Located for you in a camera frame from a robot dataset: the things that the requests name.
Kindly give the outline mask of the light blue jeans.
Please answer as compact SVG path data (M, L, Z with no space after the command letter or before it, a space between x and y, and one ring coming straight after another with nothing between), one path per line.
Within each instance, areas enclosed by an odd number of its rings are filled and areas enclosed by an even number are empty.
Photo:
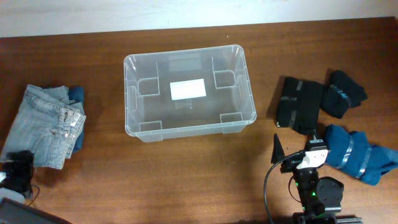
M30 151L35 167L63 168L86 120L81 103L69 99L69 89L27 85L1 158L8 152Z

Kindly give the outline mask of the dark blue jeans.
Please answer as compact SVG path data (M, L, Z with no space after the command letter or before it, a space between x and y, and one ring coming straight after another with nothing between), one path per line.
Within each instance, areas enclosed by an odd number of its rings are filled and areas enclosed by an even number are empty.
M85 102L85 91L82 86L73 86L69 89L68 96L70 100L76 101L77 103L81 103L81 105L84 105ZM74 145L72 153L76 153L80 151L83 147L83 141L84 141L84 134L85 131L82 129L80 135L78 136L76 143Z

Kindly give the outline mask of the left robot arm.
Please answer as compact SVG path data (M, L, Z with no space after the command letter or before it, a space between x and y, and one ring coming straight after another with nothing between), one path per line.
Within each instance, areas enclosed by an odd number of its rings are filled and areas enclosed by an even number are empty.
M32 207L40 193L40 187L31 183L34 175L33 153L8 152L1 162L1 223L70 224Z

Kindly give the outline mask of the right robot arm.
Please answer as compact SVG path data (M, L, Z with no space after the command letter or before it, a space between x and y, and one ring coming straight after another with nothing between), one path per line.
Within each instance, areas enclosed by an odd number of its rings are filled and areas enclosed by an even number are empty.
M299 220L329 218L341 212L344 185L332 177L320 177L318 169L326 162L329 149L322 139L308 141L301 151L286 156L278 135L274 134L271 163L281 173L291 173L303 213Z

